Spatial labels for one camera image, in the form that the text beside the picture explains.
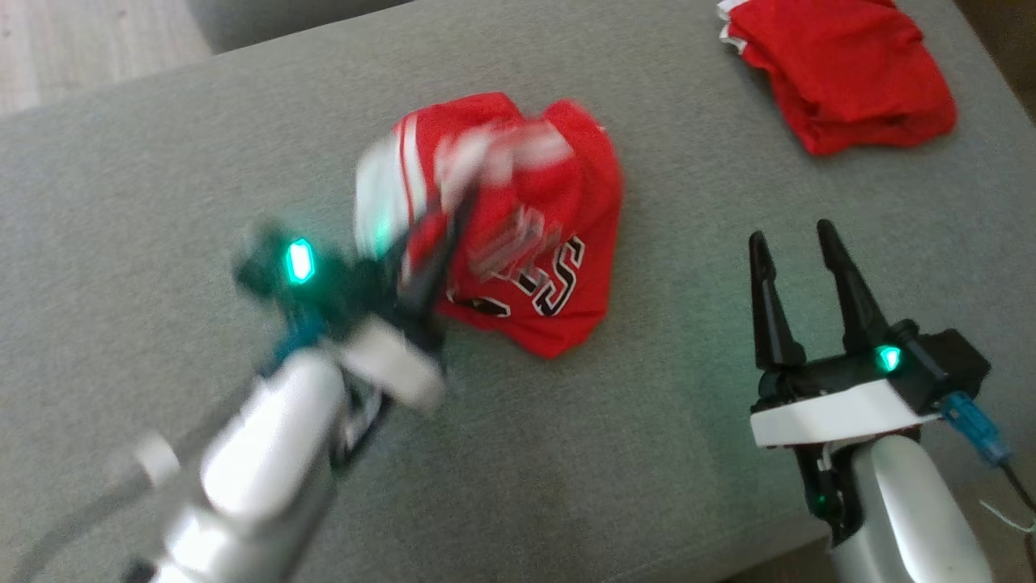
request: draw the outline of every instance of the wire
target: wire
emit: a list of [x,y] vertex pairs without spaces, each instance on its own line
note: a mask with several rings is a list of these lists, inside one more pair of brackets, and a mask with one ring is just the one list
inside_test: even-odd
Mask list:
[[[179,459],[194,458],[230,421],[252,389],[252,381],[242,384],[180,439],[175,449]],[[130,507],[151,492],[151,482],[141,471],[108,490],[95,500],[66,515],[22,554],[10,583],[30,583],[65,547],[92,530],[113,515]]]
[[1018,479],[1017,474],[1014,473],[1014,469],[1007,462],[1000,464],[1000,469],[1004,470],[1004,475],[1007,476],[1007,482],[1011,483],[1011,488],[1021,498],[1021,502],[1025,503],[1026,507],[1029,508],[1034,516],[1036,516],[1036,502],[1033,501],[1033,497],[1029,495],[1026,487],[1021,485],[1021,480]]
[[1020,530],[1021,532],[1025,532],[1026,534],[1032,534],[1033,532],[1036,532],[1036,521],[1033,521],[1033,525],[1032,526],[1030,526],[1029,528],[1026,528],[1026,527],[1019,525],[1018,523],[1012,521],[1011,519],[1005,517],[1004,513],[1001,513],[997,508],[994,508],[992,504],[989,504],[985,500],[979,500],[978,503],[982,504],[983,508],[985,508],[986,511],[989,511],[990,513],[992,513],[992,516],[997,517],[998,519],[1001,520],[1001,522],[1003,522],[1007,526],[1013,528],[1014,530]]
[[1026,559],[1029,561],[1029,571],[1032,572],[1033,581],[1036,581],[1036,551],[1033,551],[1033,533],[1026,534],[1023,543],[1026,546]]
[[[1029,491],[1026,490],[1026,487],[1021,484],[1021,480],[1018,479],[1018,476],[1017,474],[1014,473],[1014,469],[1011,468],[1011,465],[1008,464],[1006,461],[1001,462],[1000,469],[1004,471],[1004,476],[1007,477],[1007,482],[1010,483],[1011,488],[1014,490],[1014,493],[1018,495],[1018,498],[1020,498],[1021,502],[1026,505],[1027,508],[1029,508],[1029,512],[1031,512],[1034,516],[1036,516],[1036,502],[1033,501],[1033,497],[1029,494]],[[1025,545],[1026,560],[1029,562],[1029,571],[1032,574],[1033,581],[1036,581],[1036,550],[1033,549],[1033,538],[1034,538],[1033,533],[1036,532],[1036,520],[1033,521],[1032,527],[1028,529],[1021,528],[1014,522],[1005,518],[1004,515],[997,512],[995,508],[992,508],[992,506],[989,506],[985,502],[982,502],[982,505],[985,506],[986,509],[988,509],[992,514],[997,515],[997,517],[999,517],[1000,520],[1004,521],[1006,524],[1026,533],[1025,537],[1023,538],[1023,544]]]

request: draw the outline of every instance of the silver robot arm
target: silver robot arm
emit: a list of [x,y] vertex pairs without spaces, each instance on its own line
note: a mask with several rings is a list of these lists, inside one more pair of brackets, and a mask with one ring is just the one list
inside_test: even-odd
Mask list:
[[423,220],[376,260],[321,256],[276,227],[261,233],[235,276],[275,301],[303,342],[256,380],[209,443],[157,551],[125,583],[290,578],[375,419],[393,403],[429,413],[441,401],[443,339],[432,312],[476,193],[405,282],[397,278],[407,240]]
[[[347,399],[353,376],[377,387],[358,407]],[[159,549],[125,580],[287,580],[334,497],[337,470],[382,405],[380,391],[429,412],[444,387],[438,363],[375,317],[343,343],[291,353],[256,380],[239,415],[202,456]]]
[[846,461],[859,528],[831,549],[842,583],[992,583],[946,483],[913,439],[888,436]]
[[817,224],[835,276],[844,355],[808,361],[777,296],[761,232],[749,240],[756,367],[756,445],[799,464],[810,513],[831,528],[842,583],[985,583],[992,573],[921,427],[971,403],[989,363],[956,331],[889,326],[829,221]]

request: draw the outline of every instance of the gray couch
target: gray couch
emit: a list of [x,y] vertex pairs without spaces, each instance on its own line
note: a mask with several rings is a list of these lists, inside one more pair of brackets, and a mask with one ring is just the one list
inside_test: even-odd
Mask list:
[[217,53],[390,8],[408,0],[188,0]]
[[[994,363],[1005,437],[1036,437],[1036,130],[949,0],[902,0],[960,108],[949,137],[817,158],[717,41],[710,1],[425,0],[0,123],[0,573],[104,492],[112,453],[176,438],[279,325],[229,252],[277,214],[345,242],[353,165],[402,114],[505,90],[580,99],[627,191],[608,319],[552,362],[453,327],[432,419],[398,412],[343,480],[298,580],[700,581],[818,536],[790,454],[758,451],[747,237],[765,229],[811,355],[838,350],[813,223],[834,220],[890,320]],[[981,472],[946,428],[947,478]],[[162,495],[41,581],[113,581]]]

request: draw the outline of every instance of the cable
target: cable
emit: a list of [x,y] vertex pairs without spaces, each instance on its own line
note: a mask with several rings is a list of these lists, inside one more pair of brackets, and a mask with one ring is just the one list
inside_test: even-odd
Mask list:
[[[950,393],[946,397],[943,403],[940,404],[940,413],[942,413],[943,418],[953,429],[968,438],[968,441],[975,446],[979,456],[981,456],[982,460],[988,466],[1003,470],[1014,493],[1018,495],[1018,498],[1029,508],[1029,512],[1036,517],[1036,502],[1033,501],[1033,497],[1026,490],[1025,486],[1021,485],[1021,480],[1018,479],[1017,474],[1014,473],[1014,469],[1007,462],[1011,457],[1011,450],[1001,441],[1000,430],[997,429],[996,424],[986,417],[985,413],[975,405],[975,402],[967,393],[960,391]],[[1036,531],[1036,520],[1033,521],[1031,527],[1026,528],[1011,521],[984,501],[979,502],[1008,526],[1025,532],[1023,542],[1025,544],[1026,559],[1029,561],[1029,570],[1032,572],[1033,581],[1036,582],[1036,550],[1033,549],[1033,533]]]
[[[175,449],[177,457],[186,460],[200,454],[231,417],[237,414],[251,389],[250,380],[221,401],[215,409],[180,439],[179,446]],[[108,490],[86,506],[66,515],[22,554],[15,566],[10,583],[30,583],[65,547],[119,511],[140,501],[150,492],[151,483],[141,471]]]
[[1011,488],[1014,489],[1015,494],[1018,498],[1021,498],[1021,502],[1029,508],[1029,511],[1036,516],[1036,502],[1033,501],[1032,496],[1026,490],[1026,487],[1021,486],[1021,482],[1018,479],[1017,474],[1014,473],[1014,469],[1007,462],[1002,462],[1000,464],[1000,469],[1004,470],[1004,475],[1007,476],[1007,482],[1011,483]]
[[[1018,495],[1021,502],[1029,508],[1029,512],[1036,515],[1036,502],[1033,501],[1033,497],[1029,495],[1029,491],[1026,487],[1021,485],[1021,480],[1018,479],[1017,474],[1014,473],[1014,469],[1006,461],[1000,464],[1000,469],[1004,471],[1004,476],[1007,477],[1007,482],[1010,483],[1011,488],[1014,489],[1014,493]],[[1003,517],[1001,520],[1004,522],[1009,522]],[[1029,562],[1029,571],[1032,574],[1033,581],[1036,582],[1036,550],[1033,549],[1033,531],[1036,531],[1036,520],[1033,521],[1032,528],[1026,532],[1023,538],[1023,544],[1026,546],[1026,560]]]
[[1036,581],[1036,551],[1033,550],[1033,533],[1026,534],[1023,543],[1026,546],[1026,559],[1029,561],[1029,571],[1032,572],[1033,581]]

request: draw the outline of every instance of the folded red shirt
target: folded red shirt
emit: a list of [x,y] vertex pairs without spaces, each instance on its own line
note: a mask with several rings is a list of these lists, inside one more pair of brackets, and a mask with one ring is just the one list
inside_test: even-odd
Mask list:
[[435,212],[409,241],[405,278],[472,180],[479,199],[439,311],[548,358],[582,343],[607,311],[622,199],[603,127],[572,100],[526,118],[503,93],[408,114],[357,166],[358,251],[377,255]]
[[811,153],[913,146],[956,122],[924,35],[891,0],[724,0],[719,12],[721,39],[768,72]]

